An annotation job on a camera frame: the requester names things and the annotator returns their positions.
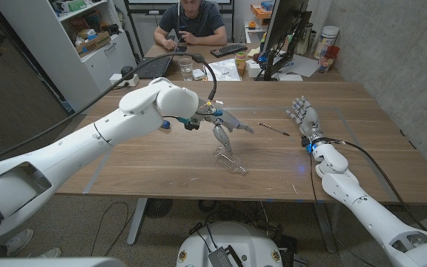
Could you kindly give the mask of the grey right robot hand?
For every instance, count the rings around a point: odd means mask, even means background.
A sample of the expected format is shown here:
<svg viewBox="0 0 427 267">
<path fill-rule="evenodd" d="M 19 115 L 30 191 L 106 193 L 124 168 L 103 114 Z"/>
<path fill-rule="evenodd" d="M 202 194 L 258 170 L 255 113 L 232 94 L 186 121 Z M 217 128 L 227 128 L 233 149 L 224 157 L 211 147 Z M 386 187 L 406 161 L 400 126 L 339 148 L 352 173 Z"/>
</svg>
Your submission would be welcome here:
<svg viewBox="0 0 427 267">
<path fill-rule="evenodd" d="M 310 102 L 302 96 L 296 98 L 292 108 L 292 111 L 287 110 L 286 113 L 298 124 L 302 137 L 305 137 L 311 145 L 326 143 L 317 111 Z"/>
</svg>

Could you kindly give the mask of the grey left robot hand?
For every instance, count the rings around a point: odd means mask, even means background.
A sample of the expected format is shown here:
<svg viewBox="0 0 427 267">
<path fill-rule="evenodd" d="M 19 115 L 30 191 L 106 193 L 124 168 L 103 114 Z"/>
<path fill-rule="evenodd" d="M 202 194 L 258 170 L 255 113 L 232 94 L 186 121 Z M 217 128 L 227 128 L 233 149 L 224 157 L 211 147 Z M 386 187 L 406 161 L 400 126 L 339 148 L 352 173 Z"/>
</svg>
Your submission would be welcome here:
<svg viewBox="0 0 427 267">
<path fill-rule="evenodd" d="M 232 154 L 232 147 L 228 135 L 222 126 L 225 126 L 229 132 L 232 132 L 233 129 L 242 129 L 251 134 L 254 133 L 252 127 L 240 122 L 229 112 L 214 105 L 206 105 L 203 108 L 199 107 L 196 113 L 191 117 L 191 121 L 195 125 L 198 125 L 202 120 L 214 124 L 213 134 L 229 154 Z"/>
</svg>

